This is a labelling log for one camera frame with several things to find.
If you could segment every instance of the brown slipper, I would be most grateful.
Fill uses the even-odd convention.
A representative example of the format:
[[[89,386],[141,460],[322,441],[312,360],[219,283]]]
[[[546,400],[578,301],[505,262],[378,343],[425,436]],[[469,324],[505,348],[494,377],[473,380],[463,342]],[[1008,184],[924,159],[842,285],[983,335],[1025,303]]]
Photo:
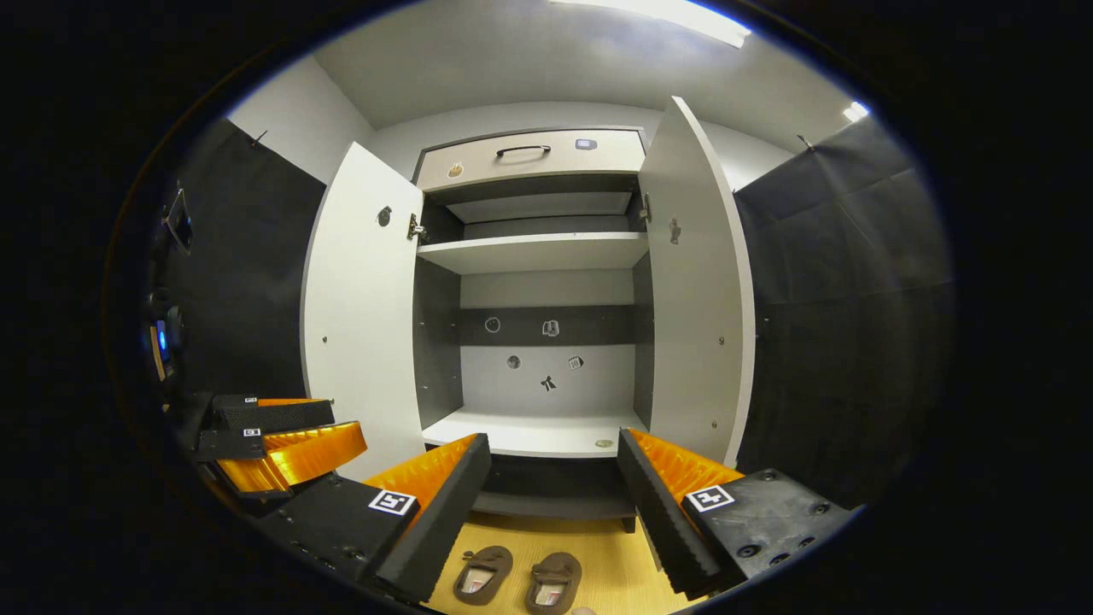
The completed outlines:
[[[485,547],[463,554],[467,565],[456,577],[456,598],[460,602],[482,606],[497,594],[497,589],[513,569],[513,554],[502,546]]]
[[[552,553],[531,567],[531,587],[524,599],[529,613],[564,615],[577,598],[580,563],[567,553]]]

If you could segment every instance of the door hinge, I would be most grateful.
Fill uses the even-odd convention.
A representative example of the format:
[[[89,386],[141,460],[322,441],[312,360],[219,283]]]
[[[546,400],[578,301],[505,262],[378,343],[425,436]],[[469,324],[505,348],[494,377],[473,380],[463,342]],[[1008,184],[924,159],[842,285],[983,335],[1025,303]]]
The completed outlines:
[[[425,226],[418,223],[418,214],[410,214],[410,228],[407,230],[407,238],[412,239],[414,235],[421,235],[421,240],[426,240],[428,238],[428,232]]]
[[[637,212],[637,216],[645,220],[645,225],[648,226],[649,222],[653,222],[653,208],[649,204],[649,192],[642,194],[643,206],[640,211]]]

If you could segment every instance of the wall hook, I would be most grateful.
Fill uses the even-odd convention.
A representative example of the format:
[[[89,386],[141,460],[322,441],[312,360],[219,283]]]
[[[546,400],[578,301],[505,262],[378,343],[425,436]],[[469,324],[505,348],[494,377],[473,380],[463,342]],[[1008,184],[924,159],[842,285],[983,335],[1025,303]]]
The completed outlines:
[[[267,132],[269,132],[269,130],[263,130],[262,133],[259,134],[257,139],[250,141],[250,149],[255,149],[255,146],[258,144],[258,141],[261,141],[262,137],[265,137]]]

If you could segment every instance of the cabinet door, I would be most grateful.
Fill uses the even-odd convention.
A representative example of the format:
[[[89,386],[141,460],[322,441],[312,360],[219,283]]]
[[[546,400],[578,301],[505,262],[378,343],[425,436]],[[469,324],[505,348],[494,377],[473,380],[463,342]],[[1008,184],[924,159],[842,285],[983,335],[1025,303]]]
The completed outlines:
[[[653,214],[658,438],[734,466],[755,363],[743,227],[709,139],[672,96],[638,174]]]
[[[352,481],[425,451],[413,374],[418,237],[407,238],[421,206],[421,190],[353,143],[312,229],[301,298],[304,383],[309,397],[333,400],[339,423],[361,422],[368,450],[338,471]]]

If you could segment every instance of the black handle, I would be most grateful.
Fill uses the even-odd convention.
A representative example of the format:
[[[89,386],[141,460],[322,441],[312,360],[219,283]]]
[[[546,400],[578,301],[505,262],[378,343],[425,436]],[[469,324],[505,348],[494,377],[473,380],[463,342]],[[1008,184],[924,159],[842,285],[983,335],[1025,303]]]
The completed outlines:
[[[520,145],[518,147],[505,147],[503,150],[497,150],[497,157],[505,155],[505,152],[514,152],[516,150],[542,150],[544,154],[549,154],[550,145]]]

